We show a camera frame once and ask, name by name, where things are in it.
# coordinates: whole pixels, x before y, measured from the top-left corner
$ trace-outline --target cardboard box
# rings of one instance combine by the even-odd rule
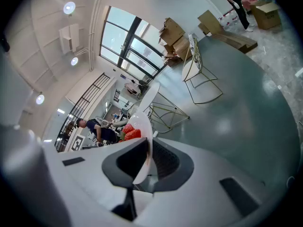
[[[280,7],[273,2],[260,0],[250,4],[250,9],[254,15],[258,27],[261,29],[269,29],[281,24],[281,19],[278,13]]]
[[[168,44],[164,45],[164,48],[165,48],[165,50],[167,51],[167,53],[170,53],[170,52],[174,52],[174,51],[175,51],[174,47],[171,46],[171,45],[168,45]]]
[[[209,29],[204,24],[200,23],[198,27],[203,31],[203,34],[207,35],[209,33]]]
[[[184,61],[192,56],[191,51],[189,50],[187,58],[186,58],[186,54],[187,54],[187,51],[188,51],[188,48],[189,48],[189,40],[186,39],[184,36],[179,38],[173,44],[173,47],[175,48],[175,51],[178,54],[178,56],[180,56],[180,58]]]
[[[164,30],[160,31],[160,38],[169,46],[173,45],[185,31],[171,18],[167,18],[164,22]]]
[[[164,66],[168,65],[169,67],[173,67],[175,65],[177,65],[178,63],[180,63],[182,60],[179,57],[174,57],[174,58],[167,58],[164,61]]]
[[[209,10],[198,17],[198,19],[212,34],[218,34],[223,31],[223,28],[220,25],[219,21]]]

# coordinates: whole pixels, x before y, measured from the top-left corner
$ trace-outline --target ceiling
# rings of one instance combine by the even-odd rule
[[[69,17],[64,14],[66,2],[73,1],[76,9]],[[24,0],[9,22],[5,34],[10,44],[9,56],[20,75],[36,91],[46,91],[64,73],[74,68],[74,55],[63,55],[59,29],[79,24],[80,46],[88,46],[88,31],[94,0]],[[79,56],[77,67],[88,61]]]

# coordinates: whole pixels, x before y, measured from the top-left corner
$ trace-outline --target chair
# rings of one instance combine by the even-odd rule
[[[218,97],[220,97],[223,94],[223,92],[222,92],[221,89],[219,89],[219,87],[216,84],[213,83],[213,80],[217,80],[218,78],[209,69],[207,69],[205,66],[203,66],[201,54],[200,54],[200,51],[199,51],[198,46],[197,46],[197,43],[198,43],[197,39],[194,38],[193,41],[194,41],[194,44],[195,44],[193,59],[191,61],[189,61],[187,64],[186,64],[186,60],[184,61],[184,66],[183,66],[183,70],[182,70],[182,81],[185,82],[185,84],[188,88],[188,91],[190,93],[191,99],[193,100],[194,104],[206,104],[206,103],[209,103],[209,102],[212,102],[212,101],[216,100]],[[214,78],[210,79],[207,75],[205,75],[202,72],[203,68],[208,70],[214,76]],[[199,83],[198,85],[194,86],[191,79],[196,77],[199,74],[202,74],[203,76],[205,76],[207,78],[207,80],[205,80],[205,81]],[[191,92],[190,92],[189,87],[187,85],[187,81],[191,82],[194,89],[196,89],[198,86],[210,81],[212,84],[215,85],[216,88],[218,88],[220,90],[221,93],[218,96],[216,96],[215,98],[211,99],[211,100],[208,100],[206,102],[196,103],[193,99],[193,96],[191,95]]]

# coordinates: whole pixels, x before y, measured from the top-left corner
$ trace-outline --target desk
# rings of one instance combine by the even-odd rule
[[[71,186],[80,187],[91,199],[106,208],[107,211],[111,211],[118,204],[124,202],[126,189],[112,185],[101,169],[102,162],[107,156],[122,150],[137,140],[139,139],[64,154],[57,154],[54,149],[51,149],[54,151],[54,157],[61,160],[76,157],[85,159],[85,161],[65,168],[61,164],[62,170],[56,174],[62,175],[67,172],[69,175],[66,175],[65,178],[59,178],[59,184],[63,185],[71,177],[73,184]],[[240,221],[241,214],[219,183],[220,180],[230,176],[237,179],[259,205],[263,206],[262,204],[266,203],[269,192],[260,181],[246,175],[215,153],[172,140],[160,140],[188,154],[194,161],[195,170],[191,177],[177,190],[155,192],[152,201],[134,220],[134,224],[146,227],[196,227],[201,226],[201,223],[205,223],[202,226],[227,226]]]
[[[166,131],[158,131],[158,132],[159,133],[167,133],[167,132],[171,131],[172,127],[174,127],[176,124],[184,121],[185,119],[189,119],[189,116],[185,112],[183,112],[181,109],[179,109],[175,104],[173,104],[170,100],[168,100],[165,96],[163,96],[161,93],[159,93],[159,89],[160,89],[160,83],[159,82],[156,82],[151,86],[151,88],[147,91],[147,93],[143,97],[143,99],[142,99],[142,101],[141,101],[141,103],[140,103],[140,105],[137,109],[137,112],[144,112],[146,109],[150,108],[151,109],[151,114],[155,118],[157,118],[159,121],[157,121],[153,118],[151,118],[151,120],[153,120],[157,123],[160,123],[160,124],[162,124],[162,125],[164,125],[168,128],[168,130],[166,130]],[[160,103],[155,102],[154,99],[158,94],[161,97],[163,97],[167,102],[169,102],[170,105],[165,105],[165,104],[160,104]],[[163,108],[163,106],[170,107],[172,109],[170,110],[170,109],[167,109],[167,108]],[[159,116],[155,112],[155,109],[160,109],[160,110],[163,110],[163,111],[166,111],[166,112],[164,114],[162,114],[161,116]],[[170,118],[169,122],[164,122],[162,117],[169,114],[169,113],[171,114],[171,118]],[[173,123],[173,119],[174,119],[174,116],[176,114],[184,116],[185,118],[178,121],[178,122]]]
[[[123,118],[123,113],[121,113],[121,114],[119,115],[119,118],[112,120],[112,123],[120,122],[122,118]],[[111,125],[109,128],[112,129],[112,130],[114,130],[114,131],[117,130],[117,127],[114,127],[114,126],[112,126],[112,125]]]

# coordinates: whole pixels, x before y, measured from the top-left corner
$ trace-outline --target gray floor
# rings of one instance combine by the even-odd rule
[[[294,118],[303,121],[303,74],[295,74],[303,67],[303,53],[300,38],[286,14],[279,12],[282,24],[269,30],[255,26],[254,32],[246,32],[240,22],[229,31],[249,37],[258,42],[258,47],[246,55],[254,60],[275,82],[287,100]],[[247,16],[256,25],[253,15]]]
[[[161,84],[160,92],[190,119],[160,137],[216,152],[269,188],[284,188],[297,170],[300,146],[293,114],[281,91],[260,66],[229,45],[206,37],[199,49],[224,94],[195,105],[181,81],[182,64],[165,68],[155,79]],[[197,101],[218,93],[209,82],[190,88]]]

